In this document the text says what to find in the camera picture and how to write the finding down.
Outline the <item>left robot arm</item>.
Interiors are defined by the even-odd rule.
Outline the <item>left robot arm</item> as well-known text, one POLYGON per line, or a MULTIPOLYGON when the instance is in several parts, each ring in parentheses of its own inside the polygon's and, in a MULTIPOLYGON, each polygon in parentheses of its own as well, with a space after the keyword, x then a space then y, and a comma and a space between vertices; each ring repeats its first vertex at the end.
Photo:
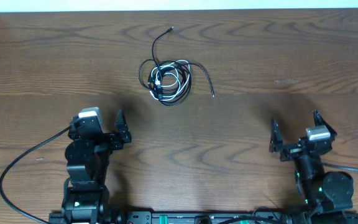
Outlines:
POLYGON ((99 108, 85 108, 73 117, 68 131, 72 142, 65 149, 71 187, 62 202, 63 223, 114 223, 119 210, 109 205, 105 185, 109 157, 132 142, 123 110, 114 122, 116 130, 103 132, 99 108))

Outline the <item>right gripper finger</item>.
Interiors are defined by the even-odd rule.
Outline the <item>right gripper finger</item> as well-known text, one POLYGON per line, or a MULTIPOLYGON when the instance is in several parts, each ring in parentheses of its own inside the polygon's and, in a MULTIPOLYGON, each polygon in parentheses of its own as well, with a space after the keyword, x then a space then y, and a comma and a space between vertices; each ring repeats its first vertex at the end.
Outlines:
POLYGON ((326 126, 332 136, 337 136, 337 132, 323 119, 318 110, 313 111, 313 119, 315 126, 326 126))
POLYGON ((271 137, 269 144, 269 152, 281 152, 283 149, 283 139, 278 123, 271 120, 271 137))

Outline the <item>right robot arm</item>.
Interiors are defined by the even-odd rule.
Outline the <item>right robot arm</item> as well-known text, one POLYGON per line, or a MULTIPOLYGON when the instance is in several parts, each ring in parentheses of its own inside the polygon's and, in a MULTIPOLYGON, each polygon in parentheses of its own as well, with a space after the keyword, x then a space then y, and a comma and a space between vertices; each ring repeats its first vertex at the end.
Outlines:
POLYGON ((280 154, 282 162, 295 163, 298 192, 305 205, 291 209, 293 223, 351 223, 358 216, 346 211, 353 207, 354 181, 346 172, 325 172, 321 156, 333 149, 337 132, 313 111, 314 126, 297 143, 285 144, 278 123, 271 121, 269 151, 280 154))

